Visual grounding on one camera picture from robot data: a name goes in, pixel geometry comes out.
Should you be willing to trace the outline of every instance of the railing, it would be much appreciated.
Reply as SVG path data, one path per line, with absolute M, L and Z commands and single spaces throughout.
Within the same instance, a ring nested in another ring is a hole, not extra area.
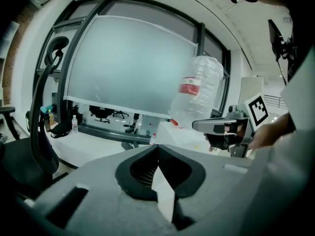
M 287 109 L 284 101 L 280 97 L 265 95 L 264 98 L 265 98 L 266 105 L 276 107 L 276 108 Z

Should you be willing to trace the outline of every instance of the person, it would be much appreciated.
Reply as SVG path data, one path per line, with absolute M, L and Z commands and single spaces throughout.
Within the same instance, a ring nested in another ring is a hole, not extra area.
M 136 130 L 136 124 L 137 124 L 137 121 L 139 119 L 139 114 L 134 114 L 133 115 L 133 124 L 129 126 L 129 128 L 127 128 L 125 130 L 126 133 L 131 133 L 131 132 L 134 132 Z
M 310 19 L 309 12 L 313 11 L 313 0 L 257 0 L 262 3 L 284 6 L 290 11 L 293 21 L 292 41 L 295 48 L 296 61 L 288 64 L 288 81 L 292 79 L 304 58 L 314 44 L 313 19 Z M 260 127 L 248 149 L 256 149 L 271 146 L 280 137 L 295 130 L 294 123 L 289 113 L 281 116 L 274 123 Z

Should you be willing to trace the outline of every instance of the red label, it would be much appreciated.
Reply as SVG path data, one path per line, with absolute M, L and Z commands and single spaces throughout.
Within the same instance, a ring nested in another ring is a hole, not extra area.
M 181 93 L 187 93 L 191 95 L 198 95 L 200 86 L 191 85 L 191 84 L 182 84 Z
M 200 79 L 194 77 L 185 77 L 181 84 L 181 93 L 187 93 L 191 95 L 198 95 L 200 88 Z

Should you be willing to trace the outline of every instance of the frosted window film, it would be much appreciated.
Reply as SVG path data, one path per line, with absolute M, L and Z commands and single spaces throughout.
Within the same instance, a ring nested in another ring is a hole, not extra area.
M 75 56 L 66 98 L 166 117 L 195 48 L 162 27 L 100 16 Z
M 101 15 L 140 19 L 163 26 L 191 42 L 195 43 L 197 40 L 197 28 L 191 22 L 173 12 L 147 3 L 124 0 L 114 1 L 101 12 Z

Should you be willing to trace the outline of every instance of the chair backrest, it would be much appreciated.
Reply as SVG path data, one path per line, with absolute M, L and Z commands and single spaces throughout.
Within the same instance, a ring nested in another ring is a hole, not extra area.
M 94 114 L 97 118 L 107 118 L 112 115 L 114 110 L 110 108 L 100 109 L 100 107 L 90 106 L 89 110 L 92 114 Z
M 53 174 L 57 171 L 59 166 L 59 158 L 52 146 L 50 145 L 45 134 L 43 115 L 40 111 L 42 104 L 43 92 L 49 74 L 51 74 L 60 64 L 63 58 L 62 48 L 66 47 L 69 43 L 66 37 L 57 37 L 53 39 L 48 48 L 45 62 L 47 66 L 43 73 L 40 75 L 34 91 L 31 110 L 30 110 L 30 136 L 31 136 L 31 150 L 35 160 L 38 162 L 44 172 Z M 52 52 L 57 50 L 56 57 L 52 59 Z M 58 64 L 53 65 L 56 58 L 59 57 Z

